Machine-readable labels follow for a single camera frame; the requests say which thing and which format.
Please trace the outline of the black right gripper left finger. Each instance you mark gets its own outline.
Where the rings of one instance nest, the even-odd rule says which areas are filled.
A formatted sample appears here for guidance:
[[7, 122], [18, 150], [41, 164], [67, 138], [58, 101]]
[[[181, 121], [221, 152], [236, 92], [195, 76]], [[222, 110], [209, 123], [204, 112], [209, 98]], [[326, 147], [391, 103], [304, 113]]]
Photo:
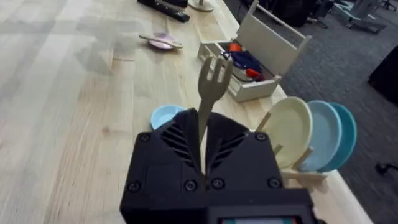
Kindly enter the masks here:
[[161, 127], [137, 135], [122, 206], [202, 206], [198, 112], [179, 112]]

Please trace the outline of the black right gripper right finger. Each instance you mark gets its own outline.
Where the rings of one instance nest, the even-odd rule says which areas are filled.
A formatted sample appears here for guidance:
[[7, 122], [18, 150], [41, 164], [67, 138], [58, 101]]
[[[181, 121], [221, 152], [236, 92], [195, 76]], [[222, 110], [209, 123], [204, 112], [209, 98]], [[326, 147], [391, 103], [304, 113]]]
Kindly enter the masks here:
[[205, 164], [210, 190], [284, 187], [268, 135], [219, 113], [208, 118]]

